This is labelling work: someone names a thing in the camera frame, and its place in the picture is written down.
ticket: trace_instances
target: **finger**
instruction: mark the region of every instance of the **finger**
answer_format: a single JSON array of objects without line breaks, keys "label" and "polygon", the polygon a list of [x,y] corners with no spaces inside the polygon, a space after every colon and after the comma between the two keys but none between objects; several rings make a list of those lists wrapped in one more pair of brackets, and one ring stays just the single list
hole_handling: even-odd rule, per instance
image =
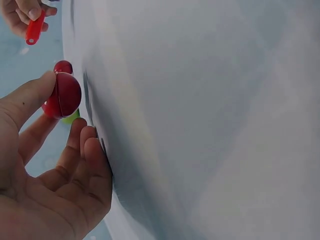
[{"label": "finger", "polygon": [[15,10],[3,13],[3,18],[15,35],[22,38],[25,37],[28,25],[21,21],[18,13]]},{"label": "finger", "polygon": [[28,81],[0,99],[0,115],[6,117],[18,131],[30,116],[50,97],[56,84],[56,74],[46,72]]},{"label": "finger", "polygon": [[51,191],[56,191],[72,179],[81,158],[80,135],[86,125],[87,122],[83,118],[77,118],[73,121],[66,147],[55,169],[49,170],[38,177]]},{"label": "finger", "polygon": [[41,7],[38,0],[15,0],[19,9],[31,20],[37,20],[41,15]]},{"label": "finger", "polygon": [[92,230],[109,212],[112,197],[112,173],[97,138],[90,138],[84,145],[85,159],[91,173],[89,190],[76,200],[82,209],[89,230]]},{"label": "finger", "polygon": [[[21,22],[23,22],[25,25],[29,25],[30,18],[26,14],[24,14],[19,8],[17,8],[15,11],[18,14]],[[46,31],[48,31],[48,28],[49,28],[48,23],[44,22],[42,25],[41,31],[46,32]],[[24,36],[26,35],[26,31],[27,31],[27,26],[23,28],[23,35]]]},{"label": "finger", "polygon": [[81,160],[74,173],[72,182],[78,185],[84,192],[89,187],[90,172],[88,169],[88,164],[85,159],[85,143],[90,138],[95,138],[97,136],[96,129],[92,126],[84,127],[81,131],[80,136],[80,154]]},{"label": "finger", "polygon": [[57,123],[57,119],[43,114],[19,135],[18,153],[24,165],[27,165],[30,159],[39,151]]},{"label": "finger", "polygon": [[26,25],[29,25],[30,18],[26,14],[24,14],[19,8],[17,8],[15,11],[18,14],[21,22],[23,22]]},{"label": "finger", "polygon": [[44,10],[46,17],[55,16],[58,12],[58,9],[56,7],[48,6],[43,3],[41,4],[41,8]]},{"label": "finger", "polygon": [[74,202],[81,195],[88,192],[90,172],[88,170],[87,163],[84,159],[84,148],[87,139],[92,137],[96,137],[95,128],[92,126],[84,127],[80,135],[80,152],[82,153],[83,157],[81,157],[79,161],[79,164],[73,175],[72,181],[67,185],[63,185],[56,191],[60,197],[65,198],[69,201]]}]

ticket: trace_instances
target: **white curved object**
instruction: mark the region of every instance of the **white curved object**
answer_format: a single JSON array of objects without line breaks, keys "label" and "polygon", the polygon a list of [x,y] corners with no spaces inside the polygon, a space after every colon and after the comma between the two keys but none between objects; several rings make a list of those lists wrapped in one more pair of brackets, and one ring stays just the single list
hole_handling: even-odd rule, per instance
[{"label": "white curved object", "polygon": [[316,1],[71,0],[62,16],[114,240],[319,239]]}]

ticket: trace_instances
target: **red ball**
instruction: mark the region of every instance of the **red ball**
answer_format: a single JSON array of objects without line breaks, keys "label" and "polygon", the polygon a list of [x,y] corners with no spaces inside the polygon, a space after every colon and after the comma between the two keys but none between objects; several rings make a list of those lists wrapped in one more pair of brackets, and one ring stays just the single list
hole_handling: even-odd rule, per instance
[{"label": "red ball", "polygon": [[68,74],[74,73],[71,63],[66,60],[58,61],[55,64],[53,71],[55,73],[68,73]]},{"label": "red ball", "polygon": [[81,102],[81,87],[69,73],[56,74],[53,93],[42,105],[44,113],[52,118],[61,119],[72,115]]}]

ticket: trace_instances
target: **light blue background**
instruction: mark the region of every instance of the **light blue background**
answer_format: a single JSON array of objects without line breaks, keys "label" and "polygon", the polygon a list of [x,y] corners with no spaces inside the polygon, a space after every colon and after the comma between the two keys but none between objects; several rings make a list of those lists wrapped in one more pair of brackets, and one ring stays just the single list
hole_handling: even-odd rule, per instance
[{"label": "light blue background", "polygon": [[[52,70],[55,62],[63,59],[61,32],[61,4],[55,17],[48,17],[48,32],[42,33],[38,43],[27,46],[24,39],[13,35],[0,18],[0,97],[7,95],[23,83],[39,78],[44,72]],[[42,113],[38,110],[24,126],[26,128]],[[69,134],[70,126],[59,122],[46,139],[43,147],[27,165],[27,171],[32,176],[54,168]],[[109,239],[104,222],[101,222],[86,240]]]}]

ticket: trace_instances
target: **palm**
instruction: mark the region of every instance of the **palm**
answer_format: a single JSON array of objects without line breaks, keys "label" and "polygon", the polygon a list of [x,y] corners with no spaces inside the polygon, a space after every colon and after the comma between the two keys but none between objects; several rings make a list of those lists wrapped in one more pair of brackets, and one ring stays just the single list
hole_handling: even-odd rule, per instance
[{"label": "palm", "polygon": [[[43,4],[41,0],[36,1],[38,1],[41,8],[45,10],[45,15],[47,17],[57,14],[57,9],[55,7],[50,7],[46,4]],[[3,18],[11,28],[12,32],[19,37],[25,37],[30,18],[19,8],[17,0],[0,0],[0,4]],[[44,23],[42,26],[42,31],[47,31],[48,27],[48,24]]]},{"label": "palm", "polygon": [[11,239],[82,239],[107,214],[111,202],[112,174],[104,162],[95,129],[86,126],[83,119],[76,119],[56,168],[34,178],[28,175],[25,165],[56,121],[43,115],[20,135],[14,124],[7,125],[8,122],[11,120],[0,124],[0,131],[7,140],[18,139],[7,145],[11,150],[9,156],[14,157],[11,154],[14,149],[17,155],[16,161],[7,166],[13,169],[10,181],[4,178],[4,185],[0,186],[0,190],[5,189],[5,196],[0,197],[0,206],[4,206],[0,208],[0,215],[17,220],[15,227],[23,231],[8,227],[6,236]]}]

